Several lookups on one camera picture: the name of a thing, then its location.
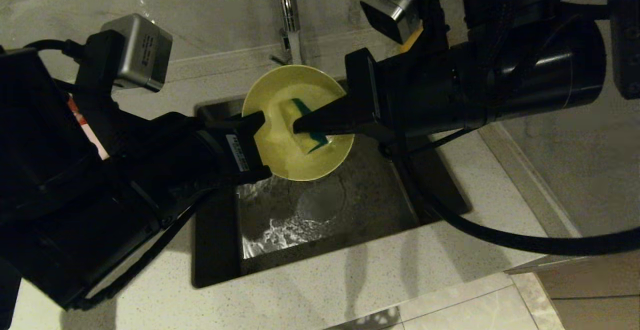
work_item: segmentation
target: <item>white countertop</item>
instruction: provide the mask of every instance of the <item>white countertop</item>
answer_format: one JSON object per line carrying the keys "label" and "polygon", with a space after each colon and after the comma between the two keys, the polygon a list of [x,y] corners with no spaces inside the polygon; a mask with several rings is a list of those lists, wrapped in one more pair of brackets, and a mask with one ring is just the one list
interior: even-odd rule
{"label": "white countertop", "polygon": [[[344,76],[343,55],[363,47],[362,43],[368,42],[377,59],[393,50],[373,31],[348,36],[326,38],[335,46],[318,46],[322,52],[309,54],[309,63],[340,77]],[[263,56],[272,51],[262,48],[178,61],[172,64],[170,82],[162,92],[131,90],[115,98],[126,111],[147,118],[167,111],[192,115],[196,104],[246,93],[255,79],[273,67]],[[545,235],[478,134],[463,136],[441,151],[473,206],[466,218],[511,232]],[[438,222],[194,289],[190,281],[191,230],[187,225],[117,299],[90,312],[63,312],[23,282],[12,329],[321,329],[541,257],[490,245]]]}

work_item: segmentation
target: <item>yellow bowl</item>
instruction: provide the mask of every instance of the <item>yellow bowl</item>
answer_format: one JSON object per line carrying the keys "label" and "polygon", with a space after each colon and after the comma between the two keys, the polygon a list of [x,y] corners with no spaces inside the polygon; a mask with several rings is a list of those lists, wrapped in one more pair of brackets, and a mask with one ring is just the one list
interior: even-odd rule
{"label": "yellow bowl", "polygon": [[283,115],[283,104],[300,99],[311,111],[346,95],[329,75],[313,67],[292,65],[276,68],[253,84],[244,100],[242,115],[263,111],[265,124],[254,136],[260,157],[272,173],[294,181],[311,181],[329,175],[345,161],[354,135],[327,136],[329,143],[307,154],[294,134],[293,121]]}

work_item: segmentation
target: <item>silver camera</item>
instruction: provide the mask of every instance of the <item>silver camera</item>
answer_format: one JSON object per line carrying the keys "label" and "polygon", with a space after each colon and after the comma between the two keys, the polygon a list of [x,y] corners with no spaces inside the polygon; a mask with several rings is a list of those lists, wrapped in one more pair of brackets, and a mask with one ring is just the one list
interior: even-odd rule
{"label": "silver camera", "polygon": [[418,0],[361,0],[371,27],[403,44],[420,26]]}
{"label": "silver camera", "polygon": [[137,14],[107,22],[101,31],[106,30],[114,30],[125,37],[114,86],[160,91],[167,77],[173,37]]}

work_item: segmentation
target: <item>speckled countertop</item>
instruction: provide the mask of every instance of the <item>speckled countertop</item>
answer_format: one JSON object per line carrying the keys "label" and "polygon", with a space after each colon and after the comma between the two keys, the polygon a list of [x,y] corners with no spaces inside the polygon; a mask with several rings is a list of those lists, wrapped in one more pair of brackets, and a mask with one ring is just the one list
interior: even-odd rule
{"label": "speckled countertop", "polygon": [[[310,65],[344,76],[342,56],[368,43],[376,58],[393,51],[373,31],[327,38],[307,56]],[[272,48],[172,64],[166,88],[115,95],[122,108],[152,118],[167,111],[191,115],[196,104],[240,97],[272,67]],[[540,224],[477,134],[442,154],[473,212],[466,217],[499,229],[544,236]],[[62,312],[23,282],[12,329],[326,328],[410,298],[519,266],[541,255],[487,244],[435,223],[204,289],[191,285],[188,225],[129,287],[90,312]]]}

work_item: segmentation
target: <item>stainless steel sink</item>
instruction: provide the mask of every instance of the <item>stainless steel sink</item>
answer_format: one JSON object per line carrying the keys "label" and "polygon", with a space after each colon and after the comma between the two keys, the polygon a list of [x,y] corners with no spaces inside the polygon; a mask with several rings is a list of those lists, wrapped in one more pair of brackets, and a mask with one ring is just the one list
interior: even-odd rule
{"label": "stainless steel sink", "polygon": [[[234,100],[209,105],[198,113],[208,120],[223,120],[240,113],[242,103],[242,100]],[[426,160],[423,163],[430,169],[437,161],[441,168],[439,172],[451,182],[435,152],[427,154]],[[439,178],[431,177],[431,180],[432,184],[441,182]],[[222,213],[234,212],[235,217],[229,223],[238,227],[232,232],[239,242],[235,248],[235,255],[240,259],[238,266],[220,270],[220,246],[223,244],[215,241],[216,232],[220,229],[227,232],[228,229],[219,221],[205,218],[208,210],[199,210],[196,215],[194,285],[207,286],[434,221],[425,217],[423,211],[414,212],[409,201],[410,192],[407,193],[402,185],[394,164],[378,151],[377,142],[356,136],[345,162],[327,177],[312,182],[294,182],[274,176],[240,186],[230,191],[226,198],[212,202],[210,206],[217,209],[212,209],[211,216],[220,216],[220,207],[228,207]],[[453,192],[464,207],[460,195]],[[222,257],[229,255],[222,251]],[[226,274],[212,275],[216,271],[226,271]]]}

